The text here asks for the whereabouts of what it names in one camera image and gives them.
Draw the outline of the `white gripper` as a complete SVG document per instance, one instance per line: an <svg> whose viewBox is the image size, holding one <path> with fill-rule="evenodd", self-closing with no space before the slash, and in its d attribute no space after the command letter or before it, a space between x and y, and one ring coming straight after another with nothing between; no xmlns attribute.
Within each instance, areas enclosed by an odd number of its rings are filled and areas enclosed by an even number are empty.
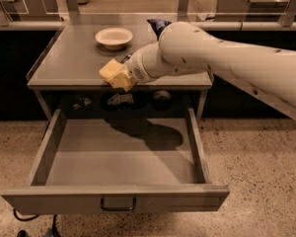
<svg viewBox="0 0 296 237"><path fill-rule="evenodd" d="M136 81L139 83L155 81L175 71L175 66L162 58L156 42L135 51L126 61L126 66L132 78L124 71L120 71L110 79L113 88L120 88L125 92L130 91L136 85Z"/></svg>

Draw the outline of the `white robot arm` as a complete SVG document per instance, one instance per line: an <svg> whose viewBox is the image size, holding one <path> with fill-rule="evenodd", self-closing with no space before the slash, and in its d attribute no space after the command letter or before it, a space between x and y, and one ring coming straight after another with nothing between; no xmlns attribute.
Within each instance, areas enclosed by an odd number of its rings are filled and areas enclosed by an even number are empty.
<svg viewBox="0 0 296 237"><path fill-rule="evenodd" d="M166 26L109 79L130 90L164 76L210 72L296 120L296 51L218 39L187 22Z"/></svg>

